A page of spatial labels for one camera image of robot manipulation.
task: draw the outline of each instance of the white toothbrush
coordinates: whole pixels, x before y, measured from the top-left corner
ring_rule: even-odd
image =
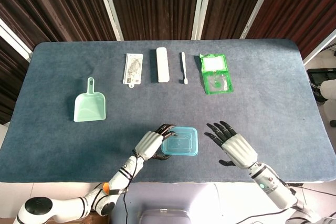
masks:
[[[187,70],[186,70],[186,65],[185,65],[185,55],[184,52],[181,53],[182,55],[182,65],[183,65],[183,73],[184,73],[184,84],[188,84],[188,79],[187,79]]]

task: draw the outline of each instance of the blue plastic container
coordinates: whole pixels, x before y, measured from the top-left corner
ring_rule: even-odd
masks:
[[[161,150],[166,155],[196,156],[198,154],[197,130],[192,127],[175,127],[171,129],[177,136],[163,141]]]

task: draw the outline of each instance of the plastic package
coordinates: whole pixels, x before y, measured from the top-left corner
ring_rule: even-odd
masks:
[[[206,94],[230,93],[233,86],[225,55],[199,55]]]
[[[198,154],[197,130],[192,127],[175,127],[177,136],[170,136],[161,145],[166,155],[196,156]]]

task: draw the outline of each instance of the green container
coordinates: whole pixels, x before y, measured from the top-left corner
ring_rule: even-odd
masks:
[[[225,55],[199,55],[202,62],[202,77],[206,94],[233,92],[231,77]]]

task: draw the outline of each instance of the white case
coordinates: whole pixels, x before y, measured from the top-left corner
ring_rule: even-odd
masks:
[[[169,82],[168,57],[167,49],[165,47],[158,47],[156,49],[156,61],[159,82]]]

